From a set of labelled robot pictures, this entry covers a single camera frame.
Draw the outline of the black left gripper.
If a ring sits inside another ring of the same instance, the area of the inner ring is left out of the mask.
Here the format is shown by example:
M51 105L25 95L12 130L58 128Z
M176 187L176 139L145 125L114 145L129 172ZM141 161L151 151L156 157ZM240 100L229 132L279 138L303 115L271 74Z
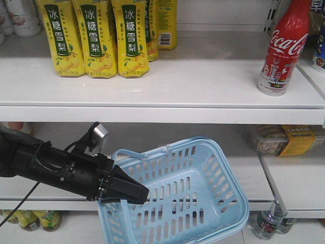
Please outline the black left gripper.
M117 165L103 154L88 156L70 154L58 177L58 188L98 200L115 203L126 200L131 204L144 204L149 189L123 171L114 172Z

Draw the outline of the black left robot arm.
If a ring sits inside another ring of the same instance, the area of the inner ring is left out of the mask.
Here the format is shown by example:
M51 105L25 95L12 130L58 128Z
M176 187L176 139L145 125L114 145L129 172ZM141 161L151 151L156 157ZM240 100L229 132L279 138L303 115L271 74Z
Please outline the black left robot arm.
M85 154L101 147L107 131L99 124L78 141L61 150L21 131L1 129L1 176L17 175L84 196L102 200L143 204L148 188L128 176L113 160L101 153Z

